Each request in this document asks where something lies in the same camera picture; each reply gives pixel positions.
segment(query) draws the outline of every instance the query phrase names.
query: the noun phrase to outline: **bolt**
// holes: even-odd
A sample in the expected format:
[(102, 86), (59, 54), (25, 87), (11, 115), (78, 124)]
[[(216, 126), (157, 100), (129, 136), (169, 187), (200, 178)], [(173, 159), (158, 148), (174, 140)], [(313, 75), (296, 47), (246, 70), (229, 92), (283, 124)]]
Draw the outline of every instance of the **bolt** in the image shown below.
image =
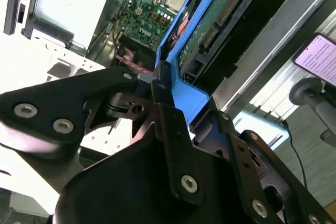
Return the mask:
[(132, 76), (129, 73), (124, 73), (124, 77), (132, 80)]
[(225, 120), (229, 120), (229, 119), (230, 119), (230, 118), (228, 117), (228, 115), (225, 114), (225, 113), (222, 114), (222, 117), (223, 117)]
[(254, 133), (250, 133), (250, 136), (254, 139), (254, 140), (258, 140), (258, 136)]
[(68, 134), (74, 130), (73, 123), (70, 120), (64, 118), (57, 119), (52, 126), (54, 127), (55, 131), (63, 134)]
[(259, 214), (261, 217), (267, 217), (267, 209), (259, 200), (254, 199), (252, 201), (252, 206), (254, 211), (257, 212), (257, 214)]
[(29, 103), (21, 103), (14, 108), (14, 113), (20, 118), (32, 118), (37, 112), (37, 108)]
[(316, 218), (316, 216), (314, 215), (309, 215), (309, 220), (311, 222), (311, 224), (320, 224), (319, 220)]
[(181, 184), (183, 188), (186, 189), (189, 193), (194, 194), (197, 192), (197, 183), (192, 176), (183, 175), (181, 178)]
[(162, 88), (162, 89), (166, 89), (166, 86), (161, 84), (161, 83), (159, 83), (159, 87)]

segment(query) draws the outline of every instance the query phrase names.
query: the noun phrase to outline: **phone screen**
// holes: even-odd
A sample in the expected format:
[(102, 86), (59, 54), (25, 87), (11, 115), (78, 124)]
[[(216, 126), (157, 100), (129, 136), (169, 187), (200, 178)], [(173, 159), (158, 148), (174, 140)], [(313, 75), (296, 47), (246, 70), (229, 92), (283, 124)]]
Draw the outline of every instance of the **phone screen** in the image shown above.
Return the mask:
[(295, 64), (336, 86), (336, 44), (317, 35), (295, 59)]

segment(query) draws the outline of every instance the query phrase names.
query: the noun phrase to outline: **black plastic mount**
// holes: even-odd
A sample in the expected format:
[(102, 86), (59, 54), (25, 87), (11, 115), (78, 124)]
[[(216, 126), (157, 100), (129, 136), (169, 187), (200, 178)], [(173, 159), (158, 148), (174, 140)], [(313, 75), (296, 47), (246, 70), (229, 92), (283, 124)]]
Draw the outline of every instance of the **black plastic mount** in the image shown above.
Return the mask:
[[(9, 136), (1, 144), (54, 162), (75, 155), (88, 132), (133, 120), (134, 143), (68, 183), (54, 224), (335, 223), (265, 142), (237, 133), (227, 114), (209, 110), (207, 134), (193, 146), (166, 72), (161, 62), (158, 79), (146, 81), (112, 67), (0, 95), (0, 130)], [(58, 119), (71, 131), (55, 130)]]

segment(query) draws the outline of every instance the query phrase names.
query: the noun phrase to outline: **wire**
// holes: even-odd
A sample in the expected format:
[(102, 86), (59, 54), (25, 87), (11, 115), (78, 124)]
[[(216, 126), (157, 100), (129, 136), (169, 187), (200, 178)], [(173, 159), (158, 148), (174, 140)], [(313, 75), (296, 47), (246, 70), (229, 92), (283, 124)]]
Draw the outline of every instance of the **wire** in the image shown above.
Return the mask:
[(303, 164), (302, 164), (301, 158), (299, 156), (299, 153), (297, 152), (297, 150), (295, 149), (295, 147), (293, 145), (293, 136), (292, 136), (292, 133), (289, 130), (289, 125), (288, 125), (288, 123), (287, 123), (286, 120), (283, 120), (282, 124), (284, 125), (284, 127), (286, 128), (286, 130), (288, 132), (288, 135), (289, 135), (289, 144), (292, 147), (293, 151), (295, 152), (296, 158), (298, 159), (298, 162), (299, 162), (299, 165), (300, 165), (300, 169), (301, 169), (301, 173), (302, 173), (302, 182), (303, 182), (303, 185), (308, 190), (306, 174), (304, 172), (305, 169), (303, 167)]

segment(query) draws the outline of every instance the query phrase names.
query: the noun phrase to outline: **black metal bracket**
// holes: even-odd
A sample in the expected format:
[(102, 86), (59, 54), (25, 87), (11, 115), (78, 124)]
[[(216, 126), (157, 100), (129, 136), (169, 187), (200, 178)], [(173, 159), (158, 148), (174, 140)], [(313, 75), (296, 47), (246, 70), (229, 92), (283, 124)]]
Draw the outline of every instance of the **black metal bracket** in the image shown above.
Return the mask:
[[(0, 129), (10, 138), (2, 137), (0, 142), (46, 159), (72, 157), (86, 133), (87, 118), (97, 109), (88, 108), (86, 102), (96, 99), (100, 104), (111, 93), (132, 92), (137, 82), (127, 69), (112, 67), (4, 93)], [(67, 121), (55, 125), (59, 119)], [(62, 133), (66, 128), (70, 132)]]
[(198, 147), (230, 161), (240, 203), (254, 223), (311, 223), (315, 219), (334, 223), (257, 133), (237, 133), (221, 111), (209, 110), (207, 115), (194, 129), (207, 129)]
[[(162, 66), (159, 78), (170, 72), (168, 63)], [(4, 93), (0, 95), (0, 129), (10, 138), (0, 143), (39, 158), (63, 161), (76, 154), (85, 134), (119, 118), (132, 119), (137, 140), (154, 126), (163, 144), (173, 198), (200, 205), (204, 189), (184, 115), (174, 106), (170, 86), (167, 79), (147, 83), (127, 68), (111, 67)], [(181, 184), (184, 175), (197, 181), (192, 193)]]

